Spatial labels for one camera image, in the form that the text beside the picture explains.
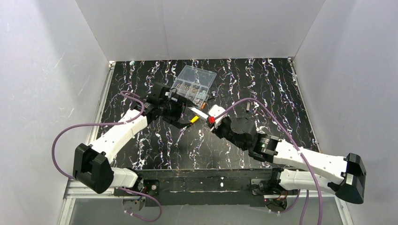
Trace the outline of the white remote control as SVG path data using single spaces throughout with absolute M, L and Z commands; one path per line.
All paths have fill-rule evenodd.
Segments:
M 200 109 L 196 108 L 196 107 L 189 107 L 189 109 L 196 115 L 199 116 L 200 118 L 207 120 L 208 119 L 208 115 L 206 113 L 204 113 L 203 111 L 201 111 Z

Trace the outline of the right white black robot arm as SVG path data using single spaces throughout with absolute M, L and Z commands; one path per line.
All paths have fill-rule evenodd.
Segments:
M 259 133 L 255 123 L 247 118 L 211 116 L 207 121 L 212 133 L 247 151 L 253 159 L 296 168 L 295 171 L 274 169 L 265 187 L 320 190 L 349 203 L 364 203 L 367 171 L 359 155 L 332 156 L 296 148 L 279 137 Z

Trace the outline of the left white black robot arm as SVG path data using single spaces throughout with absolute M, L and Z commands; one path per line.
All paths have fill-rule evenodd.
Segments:
M 158 118 L 176 128 L 188 123 L 179 122 L 186 108 L 193 107 L 192 100 L 177 93 L 176 88 L 156 83 L 145 98 L 129 91 L 121 95 L 133 101 L 129 109 L 105 134 L 89 144 L 77 146 L 74 155 L 75 180 L 101 194 L 108 188 L 128 188 L 136 192 L 144 190 L 143 177 L 132 168 L 116 168 L 111 164 L 117 153 L 141 130 Z

